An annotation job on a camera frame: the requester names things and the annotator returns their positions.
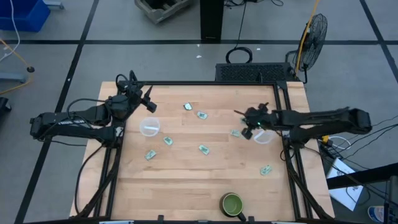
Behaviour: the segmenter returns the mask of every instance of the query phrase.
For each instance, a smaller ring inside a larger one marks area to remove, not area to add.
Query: blue object
[[[50,15],[43,0],[12,0],[12,4],[18,31],[38,32]],[[0,0],[0,29],[14,30],[10,0]]]

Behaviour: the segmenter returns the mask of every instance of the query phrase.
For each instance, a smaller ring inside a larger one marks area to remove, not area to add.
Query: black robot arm
[[[67,112],[42,113],[36,118],[31,118],[30,135],[39,141],[54,136],[97,139],[105,146],[111,146],[116,140],[118,127],[124,124],[139,105],[146,106],[152,113],[156,110],[156,104],[151,102],[149,97],[152,87],[141,98],[141,88],[144,84],[137,82],[132,71],[129,80],[116,79],[116,86],[118,94],[110,96],[101,105],[92,106],[84,111],[69,111],[71,104]]]
[[[274,110],[269,114],[267,105],[268,103],[260,104],[258,109],[249,108],[245,113],[235,111],[244,116],[248,126],[242,131],[246,139],[250,139],[251,131],[257,128],[288,131],[291,145],[303,147],[311,138],[342,132],[366,134],[372,130],[369,114],[359,109],[343,108],[315,113]],[[302,125],[314,126],[302,128]]]

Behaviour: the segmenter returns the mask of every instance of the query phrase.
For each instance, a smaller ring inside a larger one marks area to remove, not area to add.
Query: floor tile line
[[[80,42],[76,48],[75,55],[73,56],[72,64],[70,65],[68,75],[65,79],[65,83],[63,84],[63,88],[62,88],[62,91],[60,94],[60,98],[58,99],[58,103],[55,108],[55,112],[60,112],[63,108],[63,104],[65,103],[65,99],[67,97],[67,93],[68,93],[70,84],[72,82],[73,75],[75,74],[75,70],[76,70],[78,61],[80,59],[81,51],[84,46],[84,41],[87,38],[88,31],[90,29],[90,25],[93,22],[93,18],[95,15],[96,8],[98,6],[98,2],[99,2],[99,0],[94,0],[93,5],[91,6],[90,13],[88,14],[86,24],[83,29],[83,33],[81,34],[81,37],[80,37]],[[37,182],[39,180],[40,173],[42,171],[42,168],[43,168],[43,165],[45,162],[45,158],[47,157],[49,148],[50,148],[49,142],[43,143],[42,148],[39,153],[39,157],[37,158],[32,176],[30,177],[27,189],[25,191],[24,198],[22,199],[21,205],[18,209],[18,213],[17,213],[16,219],[14,222],[16,224],[21,224],[24,222],[26,213],[29,209],[30,201],[32,200],[32,197],[33,197]]]
[[[7,40],[10,44],[16,44],[17,40]],[[75,44],[80,40],[22,40],[21,44]],[[236,44],[237,40],[221,40],[219,42],[209,40],[85,40],[88,45],[167,45],[167,44]],[[299,40],[240,40],[240,44],[262,45],[298,45]],[[379,40],[325,40],[324,45],[377,45]],[[388,44],[398,45],[398,40],[388,40]]]
[[[390,66],[392,74],[394,75],[394,77],[396,78],[396,80],[398,82],[398,68],[397,68],[397,65],[395,63],[394,58],[392,57],[392,55],[390,53],[390,50],[388,49],[388,47],[386,45],[386,41],[384,41],[383,36],[381,35],[380,30],[379,30],[379,28],[378,28],[378,26],[376,24],[376,21],[374,20],[374,18],[372,16],[372,13],[371,13],[368,5],[366,4],[366,1],[365,0],[359,0],[359,1],[360,1],[361,5],[363,7],[363,10],[365,12],[366,17],[369,20],[369,23],[371,24],[373,32],[374,32],[374,34],[377,37],[377,40],[380,42],[381,49],[382,49],[382,51],[384,53],[384,56],[386,57],[386,60],[387,60],[387,62],[389,64],[389,66]],[[397,44],[398,42],[397,41],[392,41],[392,42],[389,42],[389,43]]]

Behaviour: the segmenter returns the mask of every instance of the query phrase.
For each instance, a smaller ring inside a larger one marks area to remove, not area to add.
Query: plastic cup
[[[155,136],[160,130],[160,122],[157,118],[145,118],[139,124],[141,134],[147,137]]]
[[[258,132],[253,133],[253,135],[253,140],[258,144],[268,144],[275,137],[275,133],[273,131],[261,129],[259,129]]]

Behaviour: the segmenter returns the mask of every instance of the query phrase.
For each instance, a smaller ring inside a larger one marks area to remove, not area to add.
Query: wooden table
[[[292,109],[308,112],[302,83],[288,83],[288,89]],[[114,82],[104,82],[99,98],[115,94]],[[157,104],[154,114],[140,106],[127,121],[113,220],[156,220],[158,215],[164,215],[165,220],[231,220],[218,208],[226,192],[239,194],[244,200],[244,214],[257,221],[294,220],[286,166],[279,158],[280,137],[260,145],[229,134],[232,129],[244,127],[239,121],[241,116],[233,110],[245,111],[265,102],[269,102],[269,109],[276,109],[271,86],[154,86],[151,98]],[[280,98],[284,108],[282,91]],[[184,110],[187,102],[193,106],[192,111]],[[206,120],[197,118],[199,110],[208,114]],[[147,116],[160,120],[160,133],[155,137],[144,137],[139,131],[139,123]],[[164,143],[166,136],[173,139],[172,146]],[[207,156],[198,149],[201,144],[210,148]],[[85,159],[99,145],[89,140]],[[315,140],[307,146],[317,149]],[[151,149],[157,155],[147,161],[144,156]],[[98,188],[104,152],[95,155],[83,170],[80,209]],[[309,191],[334,216],[319,155],[302,149],[302,160]],[[266,165],[272,166],[272,172],[262,176],[260,168]],[[101,214],[107,197],[105,193]],[[298,197],[304,217],[299,190]]]

